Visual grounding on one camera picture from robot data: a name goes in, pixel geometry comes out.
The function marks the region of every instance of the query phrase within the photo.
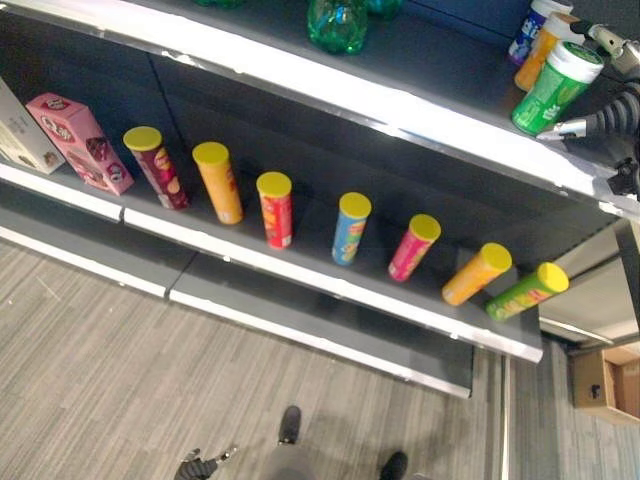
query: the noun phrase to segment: shoe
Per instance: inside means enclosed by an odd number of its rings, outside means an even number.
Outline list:
[[[300,419],[302,412],[295,405],[290,405],[284,411],[280,421],[280,432],[278,433],[278,445],[293,445],[298,441],[300,432]]]
[[[395,452],[382,467],[380,480],[400,480],[407,471],[408,463],[409,459],[404,452]]]

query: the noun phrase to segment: red pringles can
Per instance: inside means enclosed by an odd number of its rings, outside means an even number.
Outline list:
[[[389,275],[397,282],[407,280],[442,232],[438,221],[419,213],[409,222],[402,241],[389,264]]]
[[[122,140],[138,161],[162,206],[172,210],[188,207],[187,194],[162,144],[162,134],[153,127],[135,127],[125,133]]]
[[[280,172],[266,172],[256,181],[262,219],[271,248],[291,245],[291,180]]]

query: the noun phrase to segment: yellow lid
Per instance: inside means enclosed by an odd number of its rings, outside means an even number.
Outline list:
[[[442,233],[442,228],[438,221],[424,213],[419,213],[411,218],[409,230],[419,239],[429,242],[436,241]]]
[[[291,193],[291,180],[284,173],[265,172],[256,181],[258,191],[268,197],[285,197]]]
[[[218,142],[204,142],[191,152],[196,163],[203,165],[221,165],[229,161],[229,150]]]
[[[536,270],[538,279],[549,290],[555,293],[564,292],[569,288],[569,277],[564,273],[559,266],[555,263],[545,262],[541,263]]]
[[[358,192],[348,192],[340,197],[340,211],[351,218],[366,218],[371,213],[371,202]]]
[[[122,137],[122,141],[130,150],[147,152],[162,143],[162,134],[153,127],[135,127]]]
[[[511,268],[511,254],[499,243],[485,243],[480,249],[480,255],[489,267],[506,272]]]

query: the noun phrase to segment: shelf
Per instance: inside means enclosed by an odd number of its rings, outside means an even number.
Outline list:
[[[7,185],[0,188],[0,238],[159,297],[194,256]]]
[[[606,179],[615,172],[600,164],[599,153],[581,158],[511,125],[509,112],[522,93],[513,86],[514,69],[503,51],[422,18],[402,14],[390,23],[371,22],[365,49],[351,57],[327,55],[309,43],[306,2],[248,2],[235,10],[202,8],[188,0],[7,0],[4,5],[8,12],[256,85],[640,220],[637,201],[611,193]]]
[[[249,184],[244,179],[239,183]],[[478,295],[475,303],[458,308],[441,299],[440,287],[455,270],[456,261],[460,264],[466,259],[466,252],[436,244],[411,279],[398,284],[386,270],[396,246],[390,242],[402,235],[397,227],[372,217],[354,264],[344,268],[333,262],[330,253],[337,207],[294,197],[293,243],[286,250],[275,251],[266,245],[259,202],[257,195],[254,197],[247,199],[245,219],[240,224],[223,226],[202,190],[194,193],[188,209],[171,211],[160,206],[148,186],[138,183],[122,197],[123,218],[127,225],[372,307],[401,319],[398,321],[532,362],[542,358],[537,311],[502,324],[491,320],[482,309],[486,296]],[[495,294],[513,281],[515,273],[494,282],[489,292]]]
[[[53,174],[43,175],[2,159],[0,179],[114,222],[120,221],[122,206],[117,198],[85,185],[67,163]]]
[[[473,347],[291,282],[198,255],[169,294],[229,318],[461,398]]]

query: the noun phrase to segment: green pringles can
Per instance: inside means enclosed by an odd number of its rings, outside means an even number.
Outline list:
[[[491,318],[503,322],[553,295],[569,288],[569,277],[554,263],[541,263],[535,272],[490,300],[485,310]]]
[[[593,50],[573,42],[558,42],[531,91],[513,111],[516,127],[537,135],[556,120],[586,90],[604,67]]]

